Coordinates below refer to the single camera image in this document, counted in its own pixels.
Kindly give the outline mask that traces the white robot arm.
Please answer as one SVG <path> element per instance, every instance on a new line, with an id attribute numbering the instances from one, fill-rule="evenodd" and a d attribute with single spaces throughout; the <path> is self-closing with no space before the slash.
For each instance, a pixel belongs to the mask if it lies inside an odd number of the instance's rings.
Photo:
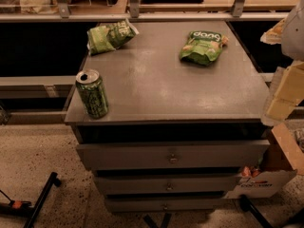
<path id="1" fill-rule="evenodd" d="M 261 117 L 268 126 L 286 120 L 304 100 L 304 0 L 272 32 L 280 40 L 282 54 L 294 61 L 287 68 L 279 67 L 273 76 Z"/>

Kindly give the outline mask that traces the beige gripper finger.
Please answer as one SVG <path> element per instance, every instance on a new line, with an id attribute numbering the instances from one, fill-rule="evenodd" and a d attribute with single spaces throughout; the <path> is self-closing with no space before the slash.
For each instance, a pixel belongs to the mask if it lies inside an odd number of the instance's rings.
<path id="1" fill-rule="evenodd" d="M 260 41 L 268 45 L 280 44 L 284 24 L 284 19 L 277 22 L 272 28 L 262 34 Z"/>
<path id="2" fill-rule="evenodd" d="M 275 72 L 265 115 L 275 121 L 284 121 L 303 100 L 304 62 L 293 61 L 287 68 L 279 67 Z"/>

